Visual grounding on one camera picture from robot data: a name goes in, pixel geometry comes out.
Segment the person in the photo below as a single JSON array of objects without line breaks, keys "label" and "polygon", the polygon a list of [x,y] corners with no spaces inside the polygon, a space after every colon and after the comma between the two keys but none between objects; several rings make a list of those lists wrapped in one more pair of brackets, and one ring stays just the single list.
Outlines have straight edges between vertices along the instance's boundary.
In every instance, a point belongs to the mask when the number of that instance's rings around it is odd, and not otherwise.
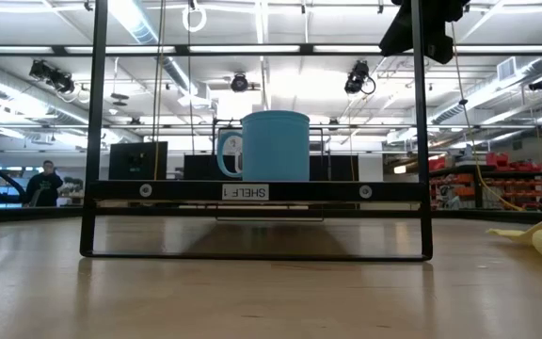
[{"label": "person", "polygon": [[54,163],[45,160],[42,172],[34,175],[28,182],[24,205],[29,207],[57,207],[58,190],[63,180],[56,173]]}]

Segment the rack with red bins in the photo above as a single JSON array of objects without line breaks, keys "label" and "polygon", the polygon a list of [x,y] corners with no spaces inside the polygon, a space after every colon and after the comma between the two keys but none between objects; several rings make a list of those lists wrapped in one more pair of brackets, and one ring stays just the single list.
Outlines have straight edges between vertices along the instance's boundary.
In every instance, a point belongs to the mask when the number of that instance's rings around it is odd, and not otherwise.
[{"label": "rack with red bins", "polygon": [[429,159],[431,206],[435,210],[537,210],[542,166],[511,161],[507,153],[433,156]]}]

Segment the white shelf label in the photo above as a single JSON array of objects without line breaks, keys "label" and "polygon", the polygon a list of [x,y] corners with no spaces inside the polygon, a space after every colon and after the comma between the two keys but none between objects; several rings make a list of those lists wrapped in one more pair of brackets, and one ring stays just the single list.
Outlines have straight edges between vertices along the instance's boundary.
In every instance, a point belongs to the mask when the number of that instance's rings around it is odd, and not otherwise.
[{"label": "white shelf label", "polygon": [[224,184],[223,201],[268,201],[268,184]]}]

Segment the black monitor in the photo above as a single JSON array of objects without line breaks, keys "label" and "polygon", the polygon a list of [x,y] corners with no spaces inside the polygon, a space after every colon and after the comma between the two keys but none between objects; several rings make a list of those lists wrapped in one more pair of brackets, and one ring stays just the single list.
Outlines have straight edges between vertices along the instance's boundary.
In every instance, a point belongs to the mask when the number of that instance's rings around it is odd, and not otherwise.
[{"label": "black monitor", "polygon": [[109,180],[166,180],[167,143],[119,143],[110,146]]}]

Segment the blue mug with handle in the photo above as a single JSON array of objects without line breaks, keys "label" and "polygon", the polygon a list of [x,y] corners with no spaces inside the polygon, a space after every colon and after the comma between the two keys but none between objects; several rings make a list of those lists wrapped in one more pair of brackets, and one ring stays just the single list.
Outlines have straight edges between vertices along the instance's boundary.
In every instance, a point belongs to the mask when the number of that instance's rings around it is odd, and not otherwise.
[{"label": "blue mug with handle", "polygon": [[[240,132],[229,131],[217,141],[216,162],[231,178],[249,182],[308,182],[310,179],[310,118],[286,110],[254,112],[241,119]],[[226,141],[242,139],[242,169],[230,172],[224,163]]]}]

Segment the black metal table frame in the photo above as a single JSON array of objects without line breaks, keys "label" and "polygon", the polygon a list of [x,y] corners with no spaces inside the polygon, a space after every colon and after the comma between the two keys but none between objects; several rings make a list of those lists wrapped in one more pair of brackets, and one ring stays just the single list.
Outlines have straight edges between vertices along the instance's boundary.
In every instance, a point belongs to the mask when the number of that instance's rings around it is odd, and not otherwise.
[{"label": "black metal table frame", "polygon": [[[166,208],[166,207],[102,207],[97,216],[185,217],[185,218],[421,218],[422,212],[411,210],[355,210],[355,209],[221,209],[221,208]],[[47,218],[78,218],[82,207],[21,207],[0,208],[0,222]],[[431,218],[477,219],[497,222],[535,224],[542,221],[540,211],[497,210],[439,210]]]}]

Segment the black overhead frame bar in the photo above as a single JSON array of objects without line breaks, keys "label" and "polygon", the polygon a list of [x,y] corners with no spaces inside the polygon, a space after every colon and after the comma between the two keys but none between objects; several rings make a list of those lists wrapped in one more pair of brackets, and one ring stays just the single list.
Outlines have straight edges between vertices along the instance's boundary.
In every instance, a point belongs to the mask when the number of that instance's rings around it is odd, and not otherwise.
[{"label": "black overhead frame bar", "polygon": [[[461,56],[542,56],[542,44],[498,45],[461,44],[456,47]],[[89,57],[90,45],[0,45],[0,57],[56,56]],[[201,57],[201,56],[372,56],[380,57],[375,44],[214,44],[214,45],[108,45],[108,57]]]}]

